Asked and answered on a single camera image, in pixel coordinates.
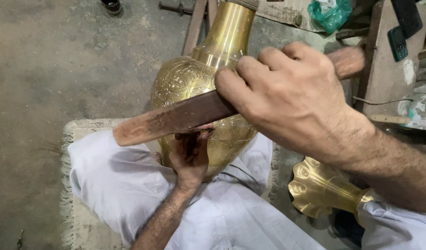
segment wooden mallet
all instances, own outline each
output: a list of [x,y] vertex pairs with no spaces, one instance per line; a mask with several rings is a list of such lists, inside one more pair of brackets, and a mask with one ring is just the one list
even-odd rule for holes
[[[327,56],[339,79],[346,79],[364,68],[364,52],[359,47],[345,47]],[[120,146],[136,145],[236,114],[236,109],[213,90],[122,122],[113,134]]]

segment vase neck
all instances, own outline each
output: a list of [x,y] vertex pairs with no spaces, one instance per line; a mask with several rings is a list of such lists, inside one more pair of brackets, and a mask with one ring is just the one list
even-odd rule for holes
[[253,11],[238,4],[221,2],[210,32],[193,49],[192,58],[216,69],[226,65],[234,70],[237,61],[247,55],[254,16]]

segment hairy forearm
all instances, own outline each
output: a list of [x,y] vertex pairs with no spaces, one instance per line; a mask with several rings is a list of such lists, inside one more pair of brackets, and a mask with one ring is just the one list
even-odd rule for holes
[[356,137],[348,145],[353,157],[339,167],[360,175],[386,201],[426,212],[426,155],[370,122]]
[[196,189],[176,185],[163,201],[132,246],[132,250],[164,249],[180,224],[182,214]]

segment green mobile phone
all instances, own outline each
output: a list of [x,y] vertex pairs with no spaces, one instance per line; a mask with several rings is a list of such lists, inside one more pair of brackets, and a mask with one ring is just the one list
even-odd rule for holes
[[406,39],[403,35],[403,30],[400,26],[396,26],[388,31],[387,37],[389,38],[390,48],[396,62],[403,60],[407,55]]

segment brass vase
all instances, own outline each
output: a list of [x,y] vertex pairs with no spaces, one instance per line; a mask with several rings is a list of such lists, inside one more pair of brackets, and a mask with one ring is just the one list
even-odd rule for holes
[[[238,60],[247,55],[250,28],[255,13],[235,3],[221,2],[205,41],[191,57],[180,56],[162,65],[151,91],[151,105],[158,109],[214,90],[214,74],[222,66],[235,71]],[[256,130],[236,115],[214,123],[216,130],[208,141],[209,166],[204,181],[220,173],[255,136]],[[159,140],[165,166],[173,135]]]
[[308,156],[293,166],[293,173],[293,181],[288,184],[293,205],[315,219],[339,208],[354,213],[359,223],[357,205],[375,198],[371,188],[359,189],[338,171]]

